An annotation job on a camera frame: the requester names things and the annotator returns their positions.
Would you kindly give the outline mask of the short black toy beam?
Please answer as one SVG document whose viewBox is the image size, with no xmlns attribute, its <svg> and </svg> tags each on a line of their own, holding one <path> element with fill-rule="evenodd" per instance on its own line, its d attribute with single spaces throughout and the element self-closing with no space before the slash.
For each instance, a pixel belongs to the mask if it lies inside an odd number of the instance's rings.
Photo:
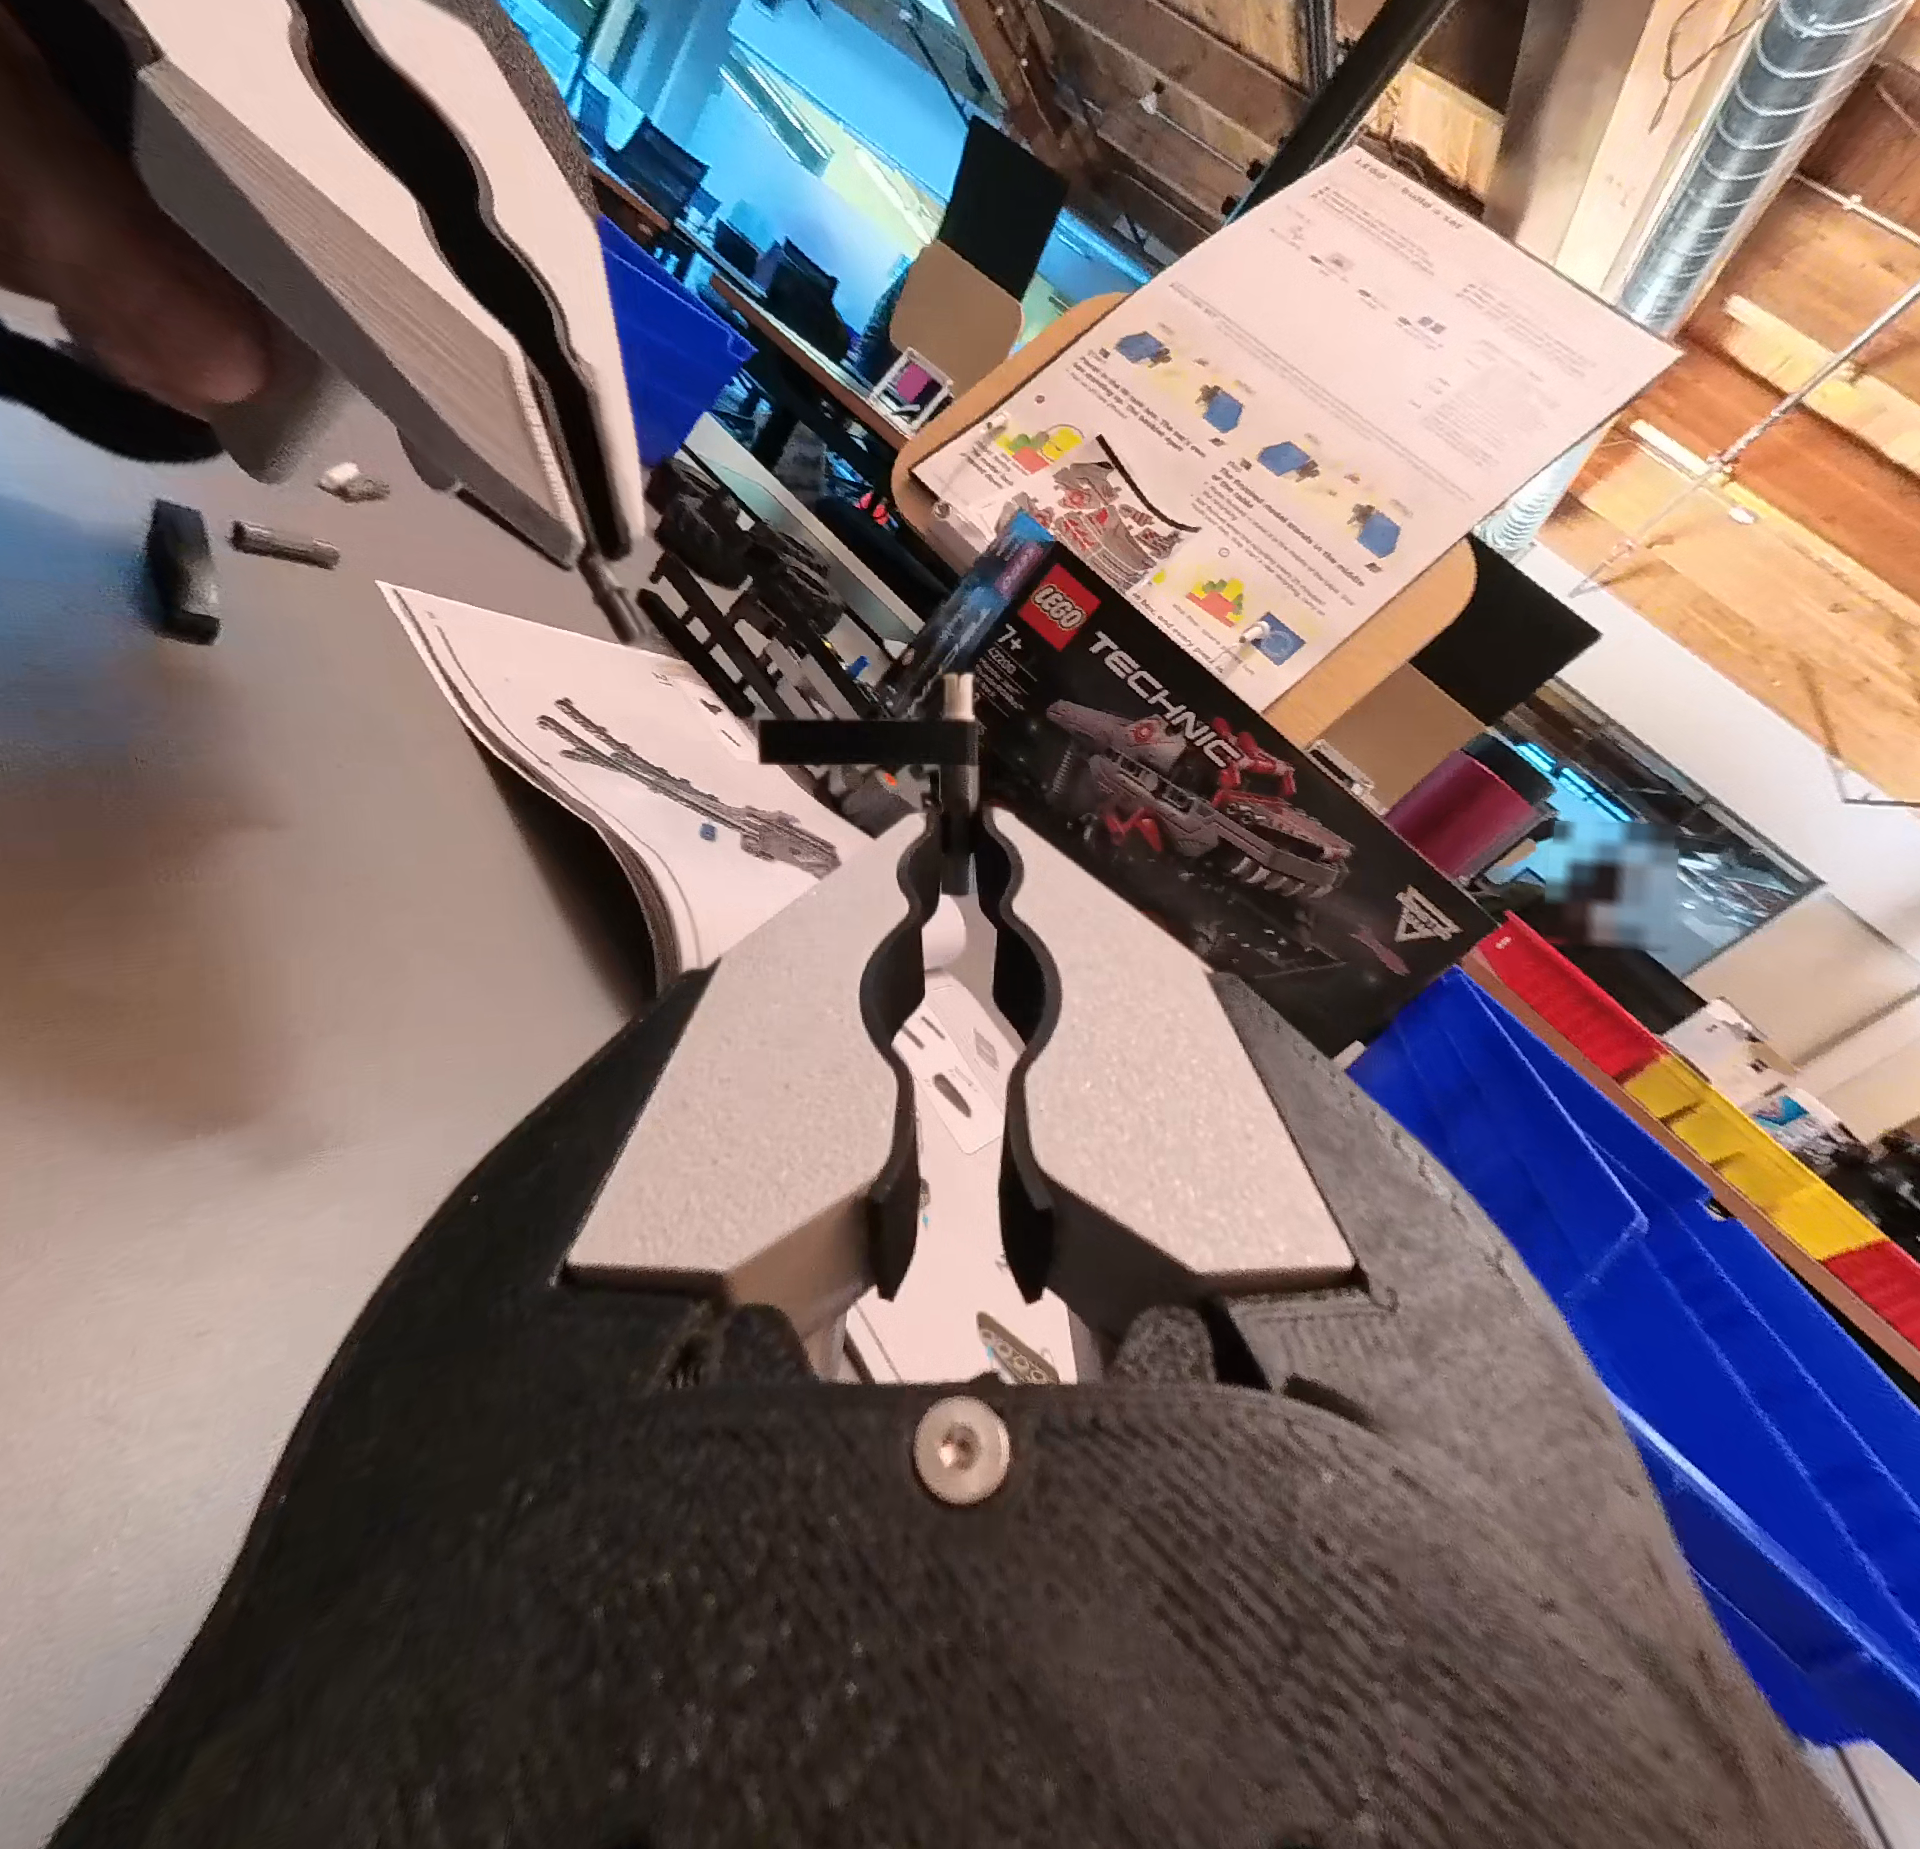
<svg viewBox="0 0 1920 1849">
<path fill-rule="evenodd" d="M 214 645 L 223 590 L 203 514 L 156 500 L 140 560 L 156 630 L 185 645 Z"/>
</svg>

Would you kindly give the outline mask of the long blue storage bin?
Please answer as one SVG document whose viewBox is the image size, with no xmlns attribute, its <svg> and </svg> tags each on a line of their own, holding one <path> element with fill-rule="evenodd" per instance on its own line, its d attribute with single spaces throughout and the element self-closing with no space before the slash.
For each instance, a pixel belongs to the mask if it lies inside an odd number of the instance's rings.
<svg viewBox="0 0 1920 1849">
<path fill-rule="evenodd" d="M 1915 1404 L 1677 1157 L 1461 973 L 1407 1002 L 1352 1077 L 1566 1321 L 1773 1712 L 1915 1777 Z"/>
</svg>

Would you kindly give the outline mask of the person's left hand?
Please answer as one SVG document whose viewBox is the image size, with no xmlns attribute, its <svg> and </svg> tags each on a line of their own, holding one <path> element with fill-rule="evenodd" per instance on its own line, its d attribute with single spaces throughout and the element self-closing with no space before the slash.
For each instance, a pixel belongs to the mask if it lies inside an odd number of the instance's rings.
<svg viewBox="0 0 1920 1849">
<path fill-rule="evenodd" d="M 208 420 L 274 384 L 274 328 L 70 106 L 4 14 L 4 290 L 118 384 Z"/>
</svg>

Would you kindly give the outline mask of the open instruction booklet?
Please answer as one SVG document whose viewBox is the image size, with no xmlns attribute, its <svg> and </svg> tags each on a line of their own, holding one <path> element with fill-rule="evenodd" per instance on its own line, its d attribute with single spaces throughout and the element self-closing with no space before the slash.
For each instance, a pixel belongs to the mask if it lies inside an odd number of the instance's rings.
<svg viewBox="0 0 1920 1849">
<path fill-rule="evenodd" d="M 646 925 L 655 987 L 803 899 L 869 836 L 756 760 L 756 736 L 683 663 L 377 581 L 466 736 L 586 824 Z M 850 1315 L 870 1383 L 1078 1383 L 1066 1311 L 1025 1304 L 999 1243 L 996 1161 L 1015 1039 L 962 967 L 966 923 L 923 930 L 923 1000 L 899 1035 L 919 1113 L 919 1229 L 899 1298 Z"/>
</svg>

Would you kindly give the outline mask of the red storage bin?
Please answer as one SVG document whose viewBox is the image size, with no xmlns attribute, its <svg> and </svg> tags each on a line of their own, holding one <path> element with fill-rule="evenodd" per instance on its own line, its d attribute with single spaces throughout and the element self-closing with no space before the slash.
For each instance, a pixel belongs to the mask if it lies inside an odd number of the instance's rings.
<svg viewBox="0 0 1920 1849">
<path fill-rule="evenodd" d="M 1605 1077 L 1623 1085 L 1669 1058 L 1662 1035 L 1642 1026 L 1590 973 L 1575 967 L 1551 940 L 1515 916 L 1509 916 L 1473 954 L 1506 992 L 1518 997 Z"/>
<path fill-rule="evenodd" d="M 1898 1338 L 1889 1355 L 1915 1383 L 1915 1262 L 1901 1246 L 1876 1239 L 1832 1254 L 1824 1268 Z"/>
</svg>

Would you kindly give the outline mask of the black board stand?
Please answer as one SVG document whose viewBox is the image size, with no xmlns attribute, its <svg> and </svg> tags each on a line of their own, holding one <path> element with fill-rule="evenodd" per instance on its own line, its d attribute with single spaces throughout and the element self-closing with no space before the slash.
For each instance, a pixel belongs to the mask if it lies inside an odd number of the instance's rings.
<svg viewBox="0 0 1920 1849">
<path fill-rule="evenodd" d="M 1064 173 L 973 116 L 938 241 L 1022 301 L 1064 201 Z"/>
<path fill-rule="evenodd" d="M 1483 726 L 1522 710 L 1582 657 L 1601 630 L 1483 539 L 1470 539 L 1475 587 L 1421 646 L 1411 669 Z"/>
</svg>

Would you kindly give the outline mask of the cardboard panel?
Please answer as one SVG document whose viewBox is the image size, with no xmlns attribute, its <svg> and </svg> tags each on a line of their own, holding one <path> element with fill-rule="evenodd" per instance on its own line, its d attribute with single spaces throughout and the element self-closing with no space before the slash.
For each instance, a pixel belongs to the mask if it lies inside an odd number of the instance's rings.
<svg viewBox="0 0 1920 1849">
<path fill-rule="evenodd" d="M 1022 301 L 934 238 L 903 271 L 887 340 L 946 375 L 954 396 L 983 384 L 1022 340 Z"/>
</svg>

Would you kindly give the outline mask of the toy car chassis assembly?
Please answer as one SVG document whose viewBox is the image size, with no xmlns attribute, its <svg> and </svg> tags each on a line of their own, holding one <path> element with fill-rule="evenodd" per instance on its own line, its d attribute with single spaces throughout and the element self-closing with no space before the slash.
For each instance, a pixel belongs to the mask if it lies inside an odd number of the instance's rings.
<svg viewBox="0 0 1920 1849">
<path fill-rule="evenodd" d="M 789 638 L 762 611 L 753 590 L 719 587 L 677 560 L 658 560 L 634 590 L 635 616 L 689 663 L 740 723 L 756 719 L 869 719 L 870 698 L 825 638 Z M 789 764 L 788 773 L 839 812 L 854 829 L 881 832 L 930 805 L 919 769 Z"/>
</svg>

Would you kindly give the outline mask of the grey desk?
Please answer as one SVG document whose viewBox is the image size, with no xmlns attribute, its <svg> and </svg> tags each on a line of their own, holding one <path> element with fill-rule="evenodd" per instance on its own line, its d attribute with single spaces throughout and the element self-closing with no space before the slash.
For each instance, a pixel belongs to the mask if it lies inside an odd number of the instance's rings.
<svg viewBox="0 0 1920 1849">
<path fill-rule="evenodd" d="M 635 943 L 384 597 L 4 597 L 4 1847 L 903 1847 L 911 1426 L 568 1250 Z"/>
</svg>

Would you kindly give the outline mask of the black beam with pale pin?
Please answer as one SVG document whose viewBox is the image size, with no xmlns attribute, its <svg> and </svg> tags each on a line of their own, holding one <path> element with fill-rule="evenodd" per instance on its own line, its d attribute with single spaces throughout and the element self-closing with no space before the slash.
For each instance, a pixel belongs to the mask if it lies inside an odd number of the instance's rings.
<svg viewBox="0 0 1920 1849">
<path fill-rule="evenodd" d="M 930 772 L 926 818 L 941 841 L 941 890 L 959 899 L 977 886 L 980 723 L 973 675 L 941 675 L 926 707 L 930 712 L 901 719 L 765 719 L 756 723 L 756 760 L 886 773 Z"/>
</svg>

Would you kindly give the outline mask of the blue parts bin with label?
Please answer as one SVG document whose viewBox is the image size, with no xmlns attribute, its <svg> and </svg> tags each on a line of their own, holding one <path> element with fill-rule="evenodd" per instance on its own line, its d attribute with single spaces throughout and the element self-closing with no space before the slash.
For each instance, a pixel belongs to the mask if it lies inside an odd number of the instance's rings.
<svg viewBox="0 0 1920 1849">
<path fill-rule="evenodd" d="M 606 217 L 597 245 L 640 464 L 652 472 L 685 446 L 753 348 Z"/>
</svg>

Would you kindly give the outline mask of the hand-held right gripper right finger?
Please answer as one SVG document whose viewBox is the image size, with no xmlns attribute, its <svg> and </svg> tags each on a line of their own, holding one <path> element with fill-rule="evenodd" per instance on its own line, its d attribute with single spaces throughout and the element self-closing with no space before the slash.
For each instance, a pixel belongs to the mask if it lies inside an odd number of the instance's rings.
<svg viewBox="0 0 1920 1849">
<path fill-rule="evenodd" d="M 1005 812 L 980 818 L 977 902 L 1017 1039 L 999 1236 L 1022 1298 L 1118 1345 L 1150 1311 L 1356 1285 L 1229 1011 L 1241 987 Z"/>
</svg>

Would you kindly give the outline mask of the yellow storage bin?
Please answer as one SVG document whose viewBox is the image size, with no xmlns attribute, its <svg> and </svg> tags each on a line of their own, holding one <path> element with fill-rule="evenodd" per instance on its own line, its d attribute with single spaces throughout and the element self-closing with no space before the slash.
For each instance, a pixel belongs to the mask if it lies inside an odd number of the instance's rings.
<svg viewBox="0 0 1920 1849">
<path fill-rule="evenodd" d="M 1811 1262 L 1885 1243 L 1865 1213 L 1677 1054 L 1650 1061 L 1623 1087 Z"/>
</svg>

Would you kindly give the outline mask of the maroon box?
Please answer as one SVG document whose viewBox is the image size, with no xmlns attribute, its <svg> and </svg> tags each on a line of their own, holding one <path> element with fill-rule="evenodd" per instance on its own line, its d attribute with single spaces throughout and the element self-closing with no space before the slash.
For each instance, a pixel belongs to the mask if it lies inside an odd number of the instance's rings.
<svg viewBox="0 0 1920 1849">
<path fill-rule="evenodd" d="M 1439 875 L 1465 881 L 1539 827 L 1551 781 L 1515 744 L 1475 740 L 1417 781 L 1383 824 Z"/>
</svg>

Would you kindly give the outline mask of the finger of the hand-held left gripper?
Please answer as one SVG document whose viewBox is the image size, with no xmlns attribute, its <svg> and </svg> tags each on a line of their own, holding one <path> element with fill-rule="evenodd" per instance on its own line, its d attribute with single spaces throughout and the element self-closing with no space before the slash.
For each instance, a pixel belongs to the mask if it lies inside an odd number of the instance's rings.
<svg viewBox="0 0 1920 1849">
<path fill-rule="evenodd" d="M 579 192 L 493 50 L 466 19 L 426 0 L 344 2 L 372 54 L 454 139 L 478 182 L 466 201 L 474 221 L 540 290 L 540 314 L 555 351 L 544 352 L 532 328 L 513 328 L 513 337 L 547 389 L 555 449 L 571 472 L 593 556 L 626 560 L 646 531 L 646 472 L 597 208 Z"/>
<path fill-rule="evenodd" d="M 543 301 L 488 245 L 474 173 L 360 37 L 344 0 L 81 0 L 128 60 L 131 166 L 156 205 L 339 375 L 419 472 L 550 561 L 586 520 L 550 399 L 513 328 L 550 352 Z M 466 19 L 586 201 L 586 163 L 543 60 L 499 0 Z"/>
</svg>

